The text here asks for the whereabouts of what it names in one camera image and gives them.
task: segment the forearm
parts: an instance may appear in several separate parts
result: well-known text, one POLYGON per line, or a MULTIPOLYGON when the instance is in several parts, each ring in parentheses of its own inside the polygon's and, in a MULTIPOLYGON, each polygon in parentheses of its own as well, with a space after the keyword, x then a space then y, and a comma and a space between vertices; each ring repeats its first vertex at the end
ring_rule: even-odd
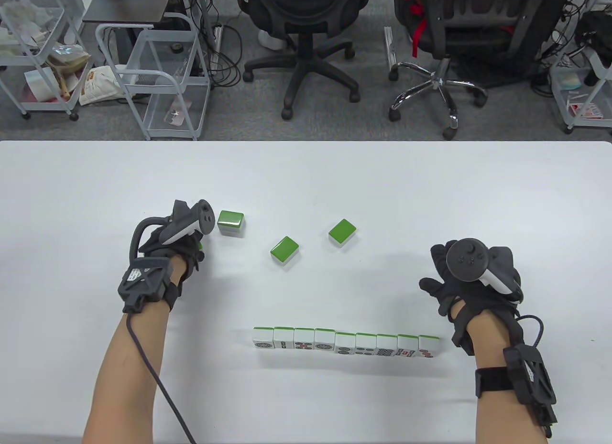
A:
MULTIPOLYGON (((173 258, 172 282, 185 271, 180 258, 173 258)), ((159 374, 170 307, 166 301, 146 304, 134 315, 131 327, 147 358, 159 374)), ((153 400, 157 385, 142 361, 125 324, 126 315, 104 356, 83 435, 84 444, 144 444, 153 442, 153 400)))
MULTIPOLYGON (((460 306, 453 308, 453 314, 460 306)), ((484 311, 468 324, 474 343, 476 366, 505 366, 503 349, 510 346, 508 330, 490 311, 484 311)), ((485 391, 478 400, 477 444, 546 444, 548 442, 529 409, 518 402, 514 391, 485 391)))

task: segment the finger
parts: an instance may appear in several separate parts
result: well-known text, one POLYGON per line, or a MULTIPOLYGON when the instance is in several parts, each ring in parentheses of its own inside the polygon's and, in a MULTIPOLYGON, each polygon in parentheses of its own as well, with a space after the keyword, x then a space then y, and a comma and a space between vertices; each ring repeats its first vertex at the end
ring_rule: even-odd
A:
POLYGON ((448 253, 448 249, 452 247, 453 243, 456 240, 451 240, 446 243, 446 245, 442 246, 441 244, 434 245, 431 247, 431 259, 433 259, 433 265, 435 266, 437 273, 441 276, 442 280, 446 282, 448 278, 452 277, 450 271, 448 271, 448 266, 446 266, 446 254, 448 253))
POLYGON ((437 294, 440 292, 444 285, 438 280, 434 280, 433 278, 425 277, 419 280, 419 288, 429 293, 430 296, 437 297, 437 294))

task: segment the white sneaker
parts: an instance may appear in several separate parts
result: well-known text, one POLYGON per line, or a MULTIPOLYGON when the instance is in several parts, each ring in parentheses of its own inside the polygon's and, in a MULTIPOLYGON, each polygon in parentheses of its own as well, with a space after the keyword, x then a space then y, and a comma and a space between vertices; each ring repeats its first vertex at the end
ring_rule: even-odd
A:
POLYGON ((282 51, 287 47, 287 41, 272 38, 268 32, 263 30, 260 30, 260 33, 257 35, 257 39, 262 46, 270 49, 271 51, 282 51))

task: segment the hand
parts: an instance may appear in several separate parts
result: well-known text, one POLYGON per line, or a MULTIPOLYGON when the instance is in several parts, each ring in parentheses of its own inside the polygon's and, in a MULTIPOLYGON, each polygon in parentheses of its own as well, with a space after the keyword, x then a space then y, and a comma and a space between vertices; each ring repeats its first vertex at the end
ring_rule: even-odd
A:
POLYGON ((182 237, 174 243, 170 243, 170 245, 162 245, 159 241, 159 234, 163 229, 164 226, 156 228, 151 233, 151 238, 142 247, 138 248, 138 251, 144 253, 145 256, 173 259, 174 272, 171 280, 177 285, 179 295, 181 295, 183 282, 191 276, 193 269, 199 269, 199 263, 204 260, 204 252, 201 251, 199 242, 202 239, 202 234, 196 230, 190 236, 182 237))
MULTIPOLYGON (((480 281, 461 282, 448 270, 446 254, 455 241, 431 247, 431 258, 444 283, 433 278, 422 278, 419 282, 420 289, 437 299, 440 304, 438 310, 440 315, 448 316, 448 320, 455 324, 453 343, 463 348, 468 355, 474 355, 474 344, 466 329, 474 317, 487 310, 507 326, 513 343, 522 342, 523 331, 514 320, 514 315, 518 312, 511 302, 480 281)), ((514 272, 514 276, 519 281, 518 272, 516 270, 514 272)))

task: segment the black glove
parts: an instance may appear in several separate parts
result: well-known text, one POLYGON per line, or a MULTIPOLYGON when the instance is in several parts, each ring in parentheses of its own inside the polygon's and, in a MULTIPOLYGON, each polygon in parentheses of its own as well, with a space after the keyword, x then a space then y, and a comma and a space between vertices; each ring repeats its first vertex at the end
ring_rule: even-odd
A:
MULTIPOLYGON (((483 285, 481 281, 461 282, 448 270, 446 254, 455 241, 451 240, 446 245, 434 245, 431 247, 431 258, 438 274, 444 280, 444 284, 433 278, 422 278, 419 282, 420 289, 427 291, 427 293, 437 299, 440 304, 438 313, 442 316, 448 316, 448 321, 455 325, 455 334, 452 338, 453 343, 463 348, 468 355, 474 355, 474 344, 466 328, 472 318, 480 315, 485 310, 490 310, 505 324, 510 333, 512 346, 522 343, 523 329, 514 319, 514 316, 519 315, 514 304, 490 286, 483 285), (450 310, 460 300, 465 302, 465 307, 459 311, 457 317, 453 320, 450 317, 450 310)), ((496 248, 490 249, 492 254, 496 254, 496 248)), ((512 275, 514 280, 520 285, 521 278, 514 267, 512 267, 512 275)))
POLYGON ((178 289, 180 296, 183 282, 191 276, 193 269, 199 270, 198 264, 204 260, 204 252, 201 251, 202 245, 199 242, 202 239, 202 234, 196 230, 190 236, 182 237, 175 241, 175 243, 162 245, 159 241, 159 234, 164 227, 165 226, 160 226, 156 228, 156 230, 151 233, 151 238, 148 239, 142 247, 138 248, 138 251, 152 258, 173 258, 177 255, 183 258, 187 265, 187 270, 179 281, 178 289))

